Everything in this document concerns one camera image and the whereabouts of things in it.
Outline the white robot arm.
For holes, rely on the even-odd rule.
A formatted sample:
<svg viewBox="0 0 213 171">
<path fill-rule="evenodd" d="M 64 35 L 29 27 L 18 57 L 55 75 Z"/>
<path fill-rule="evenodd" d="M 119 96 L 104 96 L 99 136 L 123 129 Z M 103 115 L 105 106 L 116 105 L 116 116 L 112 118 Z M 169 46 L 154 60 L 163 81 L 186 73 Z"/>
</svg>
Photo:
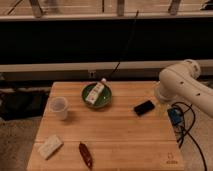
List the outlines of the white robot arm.
<svg viewBox="0 0 213 171">
<path fill-rule="evenodd" d="M 159 73 L 159 83 L 155 87 L 155 97 L 166 103 L 180 96 L 213 118 L 213 89 L 200 83 L 199 63 L 186 59 L 164 68 Z"/>
</svg>

